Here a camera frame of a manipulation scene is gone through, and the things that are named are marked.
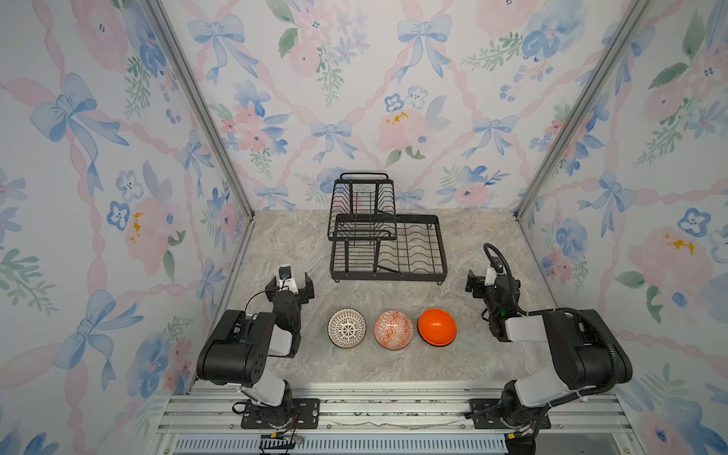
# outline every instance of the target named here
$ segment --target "mounting plate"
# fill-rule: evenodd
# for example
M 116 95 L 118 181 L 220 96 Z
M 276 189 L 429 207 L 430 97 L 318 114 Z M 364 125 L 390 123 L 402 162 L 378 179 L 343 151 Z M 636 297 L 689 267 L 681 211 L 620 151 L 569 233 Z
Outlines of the mounting plate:
M 293 407 L 298 410 L 297 430 L 315 430 L 318 427 L 320 405 L 321 400 L 318 398 L 293 399 Z M 273 430 L 274 428 L 261 417 L 259 409 L 250 400 L 245 402 L 240 428 L 244 430 Z
M 472 412 L 482 411 L 483 409 L 490 408 L 498 404 L 500 400 L 497 398 L 470 398 L 467 402 L 470 404 L 470 410 Z M 475 417 L 472 420 L 476 430 L 492 430 L 497 428 L 508 428 L 500 418 L 489 419 L 488 414 L 485 416 Z M 541 429 L 548 430 L 551 428 L 551 421 L 548 415 L 544 416 L 541 421 Z

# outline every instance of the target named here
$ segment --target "vent grille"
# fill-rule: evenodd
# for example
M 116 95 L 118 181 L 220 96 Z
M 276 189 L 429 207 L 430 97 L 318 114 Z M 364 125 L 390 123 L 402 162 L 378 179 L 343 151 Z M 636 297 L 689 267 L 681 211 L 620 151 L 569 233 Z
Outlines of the vent grille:
M 503 435 L 316 435 L 304 434 L 305 441 L 291 454 L 505 454 Z M 174 454 L 259 454 L 259 435 L 180 435 Z M 276 449 L 282 441 L 263 440 L 263 450 Z

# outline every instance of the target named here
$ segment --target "dish rack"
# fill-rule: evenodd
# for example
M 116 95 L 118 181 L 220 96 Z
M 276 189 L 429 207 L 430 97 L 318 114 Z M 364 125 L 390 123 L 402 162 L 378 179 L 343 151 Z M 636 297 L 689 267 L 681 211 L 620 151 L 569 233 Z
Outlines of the dish rack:
M 438 217 L 397 215 L 394 182 L 384 173 L 343 173 L 336 179 L 328 238 L 332 240 L 331 278 L 336 282 L 433 281 L 441 285 L 448 274 Z
M 387 174 L 342 173 L 334 181 L 329 240 L 396 240 L 396 221 L 395 184 Z

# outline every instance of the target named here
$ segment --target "wall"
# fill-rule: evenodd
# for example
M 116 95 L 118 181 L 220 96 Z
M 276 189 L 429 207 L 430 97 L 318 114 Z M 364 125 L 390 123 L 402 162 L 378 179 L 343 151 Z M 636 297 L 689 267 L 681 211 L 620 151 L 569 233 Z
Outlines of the wall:
M 651 455 L 728 453 L 727 15 L 654 3 L 522 221 L 556 301 L 630 355 L 619 396 Z
M 389 173 L 400 208 L 515 205 L 628 5 L 163 3 L 248 198 L 289 210 L 344 170 Z
M 0 42 L 0 454 L 142 454 L 240 212 L 133 0 L 6 1 Z

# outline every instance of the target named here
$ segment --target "bowl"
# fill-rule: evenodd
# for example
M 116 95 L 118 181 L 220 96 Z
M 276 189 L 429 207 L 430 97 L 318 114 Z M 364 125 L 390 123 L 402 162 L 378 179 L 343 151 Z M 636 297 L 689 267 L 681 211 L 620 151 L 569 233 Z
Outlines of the bowl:
M 428 309 L 420 315 L 417 331 L 426 343 L 437 347 L 447 346 L 457 335 L 452 316 L 439 308 Z
M 364 316 L 355 309 L 340 309 L 328 320 L 328 338 L 342 349 L 356 347 L 366 334 Z
M 402 312 L 385 312 L 376 318 L 374 338 L 383 347 L 396 351 L 412 341 L 412 321 Z

